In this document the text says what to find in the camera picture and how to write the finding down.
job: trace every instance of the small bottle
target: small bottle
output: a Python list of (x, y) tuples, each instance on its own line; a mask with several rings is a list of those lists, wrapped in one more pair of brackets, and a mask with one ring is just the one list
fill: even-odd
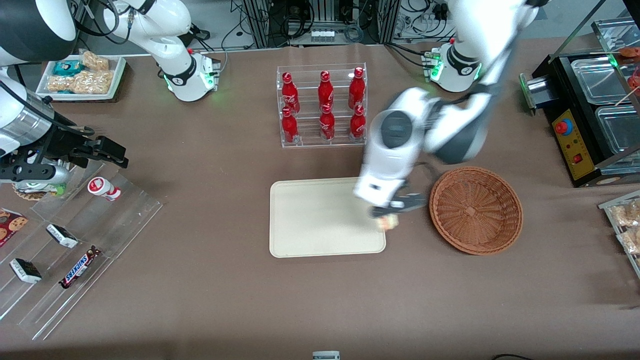
[(300, 112), (300, 99), (298, 98), (298, 88), (291, 79), (291, 73), (285, 72), (282, 74), (282, 100), (286, 107), (293, 110), (294, 113)]
[(332, 140), (335, 134), (335, 117), (331, 113), (333, 106), (331, 104), (322, 105), (322, 114), (320, 115), (320, 137), (323, 140)]
[(291, 115), (290, 108), (282, 109), (282, 131), (284, 131), (284, 140), (287, 143), (298, 143), (300, 135), (298, 134), (298, 122)]
[(353, 79), (349, 85), (349, 109), (354, 109), (356, 105), (362, 105), (364, 99), (364, 88), (366, 87), (364, 79), (364, 69), (357, 67), (353, 71)]
[(122, 195), (119, 187), (111, 184), (109, 180), (101, 176), (91, 179), (86, 188), (90, 193), (101, 196), (108, 201), (116, 201)]
[(364, 117), (364, 107), (360, 104), (356, 105), (354, 114), (351, 117), (351, 131), (349, 139), (352, 142), (361, 142), (364, 138), (364, 129), (367, 126), (367, 119)]
[(327, 70), (320, 72), (320, 86), (318, 87), (318, 104), (320, 107), (329, 104), (333, 107), (333, 85)]

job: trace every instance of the tabletop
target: tabletop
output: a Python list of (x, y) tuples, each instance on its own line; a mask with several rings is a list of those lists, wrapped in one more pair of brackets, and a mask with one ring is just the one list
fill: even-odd
[[(446, 243), (426, 209), (401, 215), (379, 254), (269, 253), (274, 182), (353, 177), (362, 161), (361, 147), (281, 148), (276, 67), (366, 62), (370, 117), (411, 86), (443, 95), (385, 47), (232, 53), (219, 90), (191, 103), (167, 91), (151, 57), (128, 58), (118, 103), (54, 107), (124, 145), (121, 173), (165, 205), (49, 339), (0, 324), (3, 359), (638, 358), (638, 279), (597, 208), (637, 187), (572, 188), (518, 83), (561, 41), (520, 43), (468, 163), (502, 176), (524, 209), (519, 239), (486, 257)], [(419, 169), (410, 181), (425, 192), (433, 182)], [(0, 193), (4, 207), (30, 206)]]

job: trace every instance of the coca-cola bottle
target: coca-cola bottle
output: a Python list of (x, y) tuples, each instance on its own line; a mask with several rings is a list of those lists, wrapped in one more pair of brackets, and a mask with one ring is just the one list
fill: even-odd
[(298, 134), (298, 123), (296, 118), (291, 115), (290, 108), (282, 109), (282, 131), (284, 131), (284, 140), (288, 143), (298, 143), (300, 135)]
[(282, 81), (284, 85), (282, 85), (282, 99), (284, 100), (284, 105), (294, 113), (300, 112), (300, 99), (298, 98), (298, 88), (291, 80), (291, 73), (285, 72), (282, 74)]
[(318, 104), (320, 107), (324, 104), (333, 106), (333, 85), (331, 85), (329, 78), (327, 70), (320, 72), (320, 86), (318, 87)]
[(366, 87), (364, 79), (364, 69), (357, 67), (353, 71), (353, 79), (349, 85), (349, 109), (353, 109), (356, 105), (362, 104), (364, 99), (364, 88)]
[(367, 119), (364, 117), (364, 107), (360, 104), (356, 105), (354, 114), (351, 117), (351, 131), (349, 132), (349, 139), (352, 142), (361, 142), (364, 138), (364, 129), (367, 126)]
[(331, 140), (335, 134), (335, 117), (331, 113), (331, 104), (322, 105), (320, 114), (320, 137), (324, 140)]

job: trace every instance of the wicker basket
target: wicker basket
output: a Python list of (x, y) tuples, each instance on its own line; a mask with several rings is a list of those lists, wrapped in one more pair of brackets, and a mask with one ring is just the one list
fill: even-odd
[(522, 204), (497, 174), (479, 167), (446, 172), (434, 185), (429, 212), (438, 232), (473, 255), (505, 250), (522, 230)]

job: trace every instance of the stainless steel tray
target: stainless steel tray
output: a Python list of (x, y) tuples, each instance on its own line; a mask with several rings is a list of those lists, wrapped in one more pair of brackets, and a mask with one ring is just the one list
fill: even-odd
[(576, 60), (571, 63), (571, 68), (591, 104), (615, 104), (626, 95), (606, 56)]
[(640, 117), (633, 106), (602, 106), (596, 117), (612, 152), (619, 153), (640, 143)]

